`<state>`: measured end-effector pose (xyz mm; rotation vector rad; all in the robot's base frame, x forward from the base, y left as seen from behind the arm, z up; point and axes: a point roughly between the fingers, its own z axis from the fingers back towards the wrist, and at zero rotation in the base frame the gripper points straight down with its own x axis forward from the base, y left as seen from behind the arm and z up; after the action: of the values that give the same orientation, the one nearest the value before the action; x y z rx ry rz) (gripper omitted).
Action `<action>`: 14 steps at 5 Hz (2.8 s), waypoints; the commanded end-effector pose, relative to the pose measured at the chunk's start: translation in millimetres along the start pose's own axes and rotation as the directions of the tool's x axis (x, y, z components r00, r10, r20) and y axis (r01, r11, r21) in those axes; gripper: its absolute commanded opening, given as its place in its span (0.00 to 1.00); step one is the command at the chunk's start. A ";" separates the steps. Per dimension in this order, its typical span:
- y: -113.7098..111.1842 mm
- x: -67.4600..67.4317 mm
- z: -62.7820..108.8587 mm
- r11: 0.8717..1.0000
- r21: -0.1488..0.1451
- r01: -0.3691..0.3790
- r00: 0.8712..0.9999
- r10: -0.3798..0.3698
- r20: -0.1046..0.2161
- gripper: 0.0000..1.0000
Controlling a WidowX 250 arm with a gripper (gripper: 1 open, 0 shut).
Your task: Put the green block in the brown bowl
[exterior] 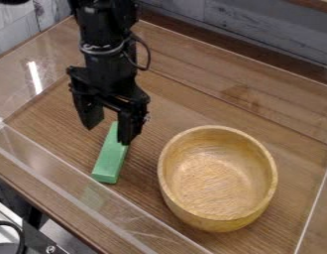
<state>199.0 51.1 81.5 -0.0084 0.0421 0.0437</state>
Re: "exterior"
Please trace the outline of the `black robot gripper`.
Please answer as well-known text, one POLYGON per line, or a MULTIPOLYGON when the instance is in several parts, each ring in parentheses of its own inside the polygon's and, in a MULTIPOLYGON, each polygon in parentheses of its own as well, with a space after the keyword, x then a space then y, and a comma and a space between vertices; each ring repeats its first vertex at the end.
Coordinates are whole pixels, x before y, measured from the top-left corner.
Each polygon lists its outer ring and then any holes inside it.
POLYGON ((104 119, 103 108, 118 113, 118 141, 128 146, 142 134, 147 122, 150 95, 136 83, 139 70, 138 41, 112 45, 81 42, 86 66, 69 66, 71 92, 83 126, 91 130, 104 119))

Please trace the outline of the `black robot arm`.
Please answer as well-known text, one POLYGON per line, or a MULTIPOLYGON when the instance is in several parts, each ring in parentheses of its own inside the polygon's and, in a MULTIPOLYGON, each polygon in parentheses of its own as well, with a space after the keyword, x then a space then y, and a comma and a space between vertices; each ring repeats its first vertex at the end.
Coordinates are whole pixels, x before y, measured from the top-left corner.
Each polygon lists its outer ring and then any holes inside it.
POLYGON ((128 145, 147 121, 150 95, 136 83, 151 64, 138 62, 147 43, 132 32, 139 21, 136 0, 69 0, 80 27, 83 66, 71 66, 71 92, 81 124, 94 128, 104 110, 118 114, 118 141, 128 145))

